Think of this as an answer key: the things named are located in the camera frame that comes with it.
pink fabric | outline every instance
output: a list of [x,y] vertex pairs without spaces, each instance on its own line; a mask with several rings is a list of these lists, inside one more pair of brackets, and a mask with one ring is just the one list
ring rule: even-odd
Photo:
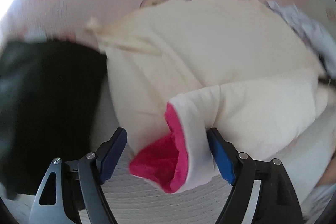
[[170,133],[141,150],[129,164],[132,175],[156,182],[165,193],[175,193],[188,174],[188,153],[177,113],[167,104]]

cream fabric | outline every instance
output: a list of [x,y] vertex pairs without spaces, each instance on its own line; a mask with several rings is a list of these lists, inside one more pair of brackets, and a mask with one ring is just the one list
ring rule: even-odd
[[168,132],[166,103],[179,93],[304,68],[323,72],[257,0],[171,0],[89,29],[108,56],[115,112],[135,154]]
[[170,99],[188,153],[188,175],[178,192],[206,184],[219,174],[208,129],[216,127],[238,152],[266,160],[303,133],[325,110],[327,100],[328,91],[307,69],[215,85]]

black fabric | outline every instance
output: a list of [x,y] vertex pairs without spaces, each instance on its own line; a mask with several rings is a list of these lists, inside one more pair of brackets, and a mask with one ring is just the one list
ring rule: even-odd
[[89,133],[106,56],[58,40],[10,42],[0,58],[0,182],[36,194],[52,159],[80,159]]

blue gripper pad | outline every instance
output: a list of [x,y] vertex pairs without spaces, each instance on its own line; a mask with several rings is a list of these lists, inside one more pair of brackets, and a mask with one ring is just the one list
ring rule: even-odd
[[212,156],[215,159],[222,178],[227,180],[229,184],[233,185],[236,181],[236,176],[233,172],[232,161],[229,159],[224,147],[221,145],[221,143],[211,130],[207,132],[207,136]]
[[104,142],[98,148],[97,154],[97,170],[99,173],[99,183],[104,184],[105,181],[112,177],[113,171],[120,159],[122,152],[127,143],[127,133],[123,128],[118,128],[108,142]]

pink fleece lining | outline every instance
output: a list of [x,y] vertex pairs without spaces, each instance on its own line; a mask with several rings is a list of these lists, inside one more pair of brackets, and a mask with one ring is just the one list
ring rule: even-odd
[[175,193],[187,179],[188,153],[182,126],[170,103],[165,118],[170,133],[141,150],[128,168],[132,175],[156,182],[165,193]]

